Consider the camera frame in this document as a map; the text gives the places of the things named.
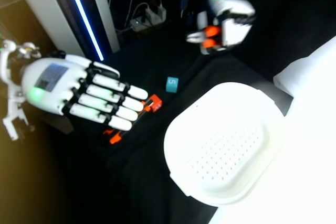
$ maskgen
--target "blue light strip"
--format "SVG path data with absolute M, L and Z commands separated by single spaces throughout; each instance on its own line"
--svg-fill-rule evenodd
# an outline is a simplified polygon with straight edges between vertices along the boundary
M 91 25 L 90 25 L 90 23 L 89 23 L 88 17 L 87 17 L 86 14 L 85 14 L 85 11 L 84 11 L 84 8 L 83 8 L 83 6 L 82 6 L 82 3 L 81 3 L 80 0 L 75 0 L 75 1 L 76 1 L 76 4 L 77 4 L 77 7 L 78 7 L 78 9 L 79 9 L 80 15 L 82 16 L 82 19 L 83 19 L 83 21 L 84 21 L 84 23 L 85 23 L 86 29 L 88 30 L 89 35 L 90 35 L 90 37 L 91 37 L 91 40 L 92 40 L 92 42 L 93 42 L 93 44 L 94 44 L 94 46 L 95 46 L 95 49 L 96 49 L 97 54 L 98 54 L 98 56 L 99 56 L 99 59 L 100 59 L 101 61 L 103 61 L 103 60 L 104 60 L 103 54 L 102 54 L 101 51 L 100 51 L 100 48 L 99 48 L 99 46 L 98 46 L 96 37 L 95 37 L 95 35 L 93 34 Z

